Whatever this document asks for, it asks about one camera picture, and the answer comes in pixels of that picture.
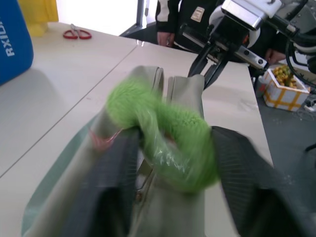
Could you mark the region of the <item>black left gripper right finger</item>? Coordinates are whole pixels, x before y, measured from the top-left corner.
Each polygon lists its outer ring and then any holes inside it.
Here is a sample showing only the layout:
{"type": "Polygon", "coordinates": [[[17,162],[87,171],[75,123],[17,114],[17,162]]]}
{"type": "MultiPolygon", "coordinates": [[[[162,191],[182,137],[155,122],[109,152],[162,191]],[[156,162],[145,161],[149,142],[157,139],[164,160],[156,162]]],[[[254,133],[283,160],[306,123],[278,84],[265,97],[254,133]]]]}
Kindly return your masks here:
{"type": "Polygon", "coordinates": [[[240,237],[316,237],[316,166],[288,176],[244,135],[214,126],[221,185],[240,237]]]}

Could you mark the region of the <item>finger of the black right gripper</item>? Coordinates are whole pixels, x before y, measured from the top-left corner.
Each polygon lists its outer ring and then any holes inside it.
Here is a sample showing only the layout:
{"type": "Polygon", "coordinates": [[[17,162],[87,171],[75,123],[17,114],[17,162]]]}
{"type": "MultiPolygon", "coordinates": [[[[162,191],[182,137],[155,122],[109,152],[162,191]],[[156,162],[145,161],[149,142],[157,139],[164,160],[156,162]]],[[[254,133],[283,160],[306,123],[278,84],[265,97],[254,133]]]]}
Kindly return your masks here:
{"type": "Polygon", "coordinates": [[[194,75],[198,75],[202,72],[206,64],[208,63],[208,55],[212,49],[212,46],[207,43],[203,49],[200,51],[194,62],[192,63],[188,77],[192,77],[194,75]]]}
{"type": "Polygon", "coordinates": [[[217,80],[227,63],[227,60],[221,60],[218,63],[212,64],[208,68],[204,74],[204,90],[210,87],[217,80]]]}

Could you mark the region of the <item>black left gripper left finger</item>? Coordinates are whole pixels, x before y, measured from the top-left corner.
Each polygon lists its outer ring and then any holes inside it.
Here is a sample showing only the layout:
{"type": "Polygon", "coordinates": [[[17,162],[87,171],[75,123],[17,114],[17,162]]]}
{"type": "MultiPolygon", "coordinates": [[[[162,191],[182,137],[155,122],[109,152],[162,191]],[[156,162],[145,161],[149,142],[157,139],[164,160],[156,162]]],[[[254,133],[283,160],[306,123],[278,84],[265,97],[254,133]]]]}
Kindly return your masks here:
{"type": "Polygon", "coordinates": [[[60,237],[127,237],[136,194],[139,130],[124,130],[86,175],[60,237]]]}

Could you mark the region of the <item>green plush keychain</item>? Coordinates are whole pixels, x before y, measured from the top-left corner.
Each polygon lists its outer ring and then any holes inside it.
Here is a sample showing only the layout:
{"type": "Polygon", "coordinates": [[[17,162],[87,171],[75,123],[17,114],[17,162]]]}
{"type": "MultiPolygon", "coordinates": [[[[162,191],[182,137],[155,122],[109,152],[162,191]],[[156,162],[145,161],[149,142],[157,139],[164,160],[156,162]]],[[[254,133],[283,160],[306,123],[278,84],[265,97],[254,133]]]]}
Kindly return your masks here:
{"type": "Polygon", "coordinates": [[[145,158],[174,188],[196,193],[219,180],[212,128],[199,113],[164,102],[148,82],[137,78],[113,88],[106,110],[119,129],[140,129],[145,158]]]}

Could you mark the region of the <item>person's bare hand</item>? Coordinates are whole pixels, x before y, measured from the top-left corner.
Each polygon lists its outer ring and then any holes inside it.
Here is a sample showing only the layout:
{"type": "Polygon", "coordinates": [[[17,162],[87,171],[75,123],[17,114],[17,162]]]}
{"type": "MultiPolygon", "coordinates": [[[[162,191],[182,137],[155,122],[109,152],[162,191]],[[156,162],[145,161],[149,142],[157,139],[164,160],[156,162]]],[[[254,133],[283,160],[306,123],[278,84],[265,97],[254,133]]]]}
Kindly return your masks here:
{"type": "Polygon", "coordinates": [[[273,65],[275,63],[278,63],[279,61],[282,61],[286,58],[286,56],[278,52],[274,49],[269,48],[265,54],[265,60],[270,64],[273,65]]]}
{"type": "Polygon", "coordinates": [[[168,32],[157,32],[158,45],[165,47],[173,47],[174,44],[174,33],[168,32]]]}

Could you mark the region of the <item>person in black jacket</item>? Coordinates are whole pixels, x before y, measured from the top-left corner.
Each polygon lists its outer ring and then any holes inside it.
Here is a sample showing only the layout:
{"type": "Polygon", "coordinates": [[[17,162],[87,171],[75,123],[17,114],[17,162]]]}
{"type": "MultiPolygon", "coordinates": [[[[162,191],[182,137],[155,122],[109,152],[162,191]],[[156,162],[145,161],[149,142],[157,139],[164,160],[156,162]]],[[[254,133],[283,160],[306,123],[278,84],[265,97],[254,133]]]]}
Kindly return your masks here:
{"type": "Polygon", "coordinates": [[[201,47],[180,34],[186,24],[204,35],[209,26],[209,17],[224,0],[158,0],[156,7],[157,32],[174,33],[172,48],[199,53],[201,47]]]}

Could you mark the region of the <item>yellow fruit pile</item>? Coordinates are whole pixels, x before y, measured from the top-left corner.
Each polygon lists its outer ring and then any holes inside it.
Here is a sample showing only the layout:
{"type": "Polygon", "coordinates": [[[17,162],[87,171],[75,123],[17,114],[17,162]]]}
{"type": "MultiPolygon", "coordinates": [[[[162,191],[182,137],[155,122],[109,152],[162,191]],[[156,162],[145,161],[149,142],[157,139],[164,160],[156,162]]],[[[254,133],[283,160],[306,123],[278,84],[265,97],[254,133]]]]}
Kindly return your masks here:
{"type": "Polygon", "coordinates": [[[279,67],[276,67],[272,70],[272,72],[279,85],[297,89],[297,84],[296,80],[294,79],[294,75],[292,74],[290,68],[287,65],[281,65],[279,67]]]}

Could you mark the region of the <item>white foam box yellow tape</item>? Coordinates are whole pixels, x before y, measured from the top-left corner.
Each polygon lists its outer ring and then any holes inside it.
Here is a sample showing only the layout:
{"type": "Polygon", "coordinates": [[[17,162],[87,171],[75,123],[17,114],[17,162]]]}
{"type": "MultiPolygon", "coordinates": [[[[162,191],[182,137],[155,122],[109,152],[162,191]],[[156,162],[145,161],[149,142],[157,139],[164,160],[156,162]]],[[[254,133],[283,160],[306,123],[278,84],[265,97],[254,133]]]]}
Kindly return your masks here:
{"type": "Polygon", "coordinates": [[[295,112],[301,108],[310,94],[306,86],[296,77],[291,80],[293,86],[281,85],[271,69],[265,72],[264,80],[268,84],[263,98],[269,107],[295,112]]]}

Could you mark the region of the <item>yellow plastic object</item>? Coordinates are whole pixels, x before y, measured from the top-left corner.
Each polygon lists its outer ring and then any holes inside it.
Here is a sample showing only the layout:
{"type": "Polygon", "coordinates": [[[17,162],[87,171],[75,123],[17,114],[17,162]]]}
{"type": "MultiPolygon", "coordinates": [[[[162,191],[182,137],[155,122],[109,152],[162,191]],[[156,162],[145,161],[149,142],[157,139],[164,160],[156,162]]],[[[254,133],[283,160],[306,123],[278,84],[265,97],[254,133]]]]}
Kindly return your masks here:
{"type": "Polygon", "coordinates": [[[57,0],[18,0],[32,37],[42,37],[49,22],[58,22],[57,0]]]}

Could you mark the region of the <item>blue container with white lettering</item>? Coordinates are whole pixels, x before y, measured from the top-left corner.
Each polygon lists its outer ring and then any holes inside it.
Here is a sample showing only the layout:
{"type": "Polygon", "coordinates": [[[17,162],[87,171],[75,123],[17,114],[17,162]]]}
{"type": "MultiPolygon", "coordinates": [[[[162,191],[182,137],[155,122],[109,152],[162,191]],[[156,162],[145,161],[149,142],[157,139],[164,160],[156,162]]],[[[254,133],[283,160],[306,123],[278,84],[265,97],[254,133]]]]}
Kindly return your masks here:
{"type": "Polygon", "coordinates": [[[0,0],[0,85],[26,72],[33,45],[17,0],[0,0]]]}

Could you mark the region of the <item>grey metal post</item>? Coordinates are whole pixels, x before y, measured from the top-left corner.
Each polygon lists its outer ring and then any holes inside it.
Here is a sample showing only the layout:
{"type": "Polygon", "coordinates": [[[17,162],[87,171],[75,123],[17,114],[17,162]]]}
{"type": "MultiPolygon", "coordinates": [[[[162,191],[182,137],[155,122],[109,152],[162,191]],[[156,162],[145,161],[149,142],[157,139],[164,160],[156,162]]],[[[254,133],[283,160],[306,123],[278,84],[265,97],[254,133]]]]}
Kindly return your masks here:
{"type": "Polygon", "coordinates": [[[137,0],[136,26],[144,27],[147,24],[150,0],[137,0]]]}

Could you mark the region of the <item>red-handled scissors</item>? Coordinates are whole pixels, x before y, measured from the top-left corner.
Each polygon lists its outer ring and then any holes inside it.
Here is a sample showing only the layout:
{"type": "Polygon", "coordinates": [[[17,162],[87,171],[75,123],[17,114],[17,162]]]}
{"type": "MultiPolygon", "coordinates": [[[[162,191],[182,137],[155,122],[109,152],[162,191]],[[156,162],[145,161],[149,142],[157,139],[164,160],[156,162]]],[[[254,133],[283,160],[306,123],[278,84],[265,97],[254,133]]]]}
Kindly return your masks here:
{"type": "Polygon", "coordinates": [[[82,30],[74,24],[71,24],[70,29],[63,33],[63,38],[70,40],[89,40],[92,38],[92,35],[90,32],[82,30]]]}

